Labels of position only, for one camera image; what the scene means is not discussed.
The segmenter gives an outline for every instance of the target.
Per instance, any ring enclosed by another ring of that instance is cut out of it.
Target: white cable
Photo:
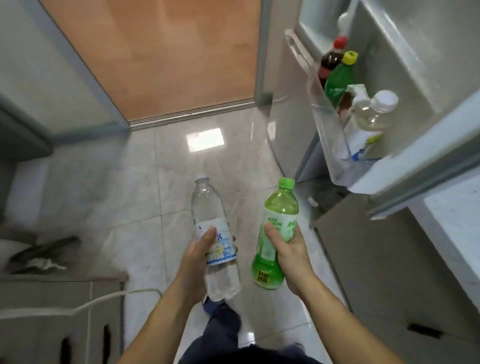
[[[131,293],[142,293],[142,292],[157,292],[160,298],[162,298],[162,292],[155,288],[148,288],[144,290],[132,290],[132,291],[119,291],[105,296],[95,298],[90,302],[87,302],[77,308],[61,308],[61,307],[49,307],[49,308],[14,308],[14,309],[5,309],[0,310],[0,320],[6,318],[20,318],[20,317],[32,317],[32,316],[74,316],[77,313],[90,308],[97,303],[107,301],[111,298],[125,296]]]

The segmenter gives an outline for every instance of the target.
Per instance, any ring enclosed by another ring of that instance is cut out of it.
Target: metal threshold
[[[194,108],[184,111],[172,112],[170,114],[152,116],[149,118],[133,120],[129,122],[131,130],[140,130],[151,128],[154,126],[170,124],[173,122],[196,119],[204,116],[216,115],[223,112],[241,110],[252,108],[255,106],[253,98],[246,98],[244,100],[224,102],[210,106],[202,106],[201,108]]]

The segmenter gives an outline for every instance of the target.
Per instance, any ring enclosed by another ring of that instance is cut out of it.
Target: wooden floor
[[[253,97],[261,0],[41,0],[123,116]]]

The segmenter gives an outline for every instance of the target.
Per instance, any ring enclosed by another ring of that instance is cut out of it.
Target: person's left hand
[[[173,280],[172,286],[193,306],[201,301],[206,294],[204,276],[207,269],[206,254],[216,242],[216,228],[210,227],[197,242],[195,237],[188,246],[180,263],[180,268]]]

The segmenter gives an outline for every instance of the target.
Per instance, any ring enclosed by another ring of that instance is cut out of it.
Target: qr code
[[[267,283],[268,282],[268,273],[263,271],[263,270],[259,270],[258,275],[257,275],[257,281]]]

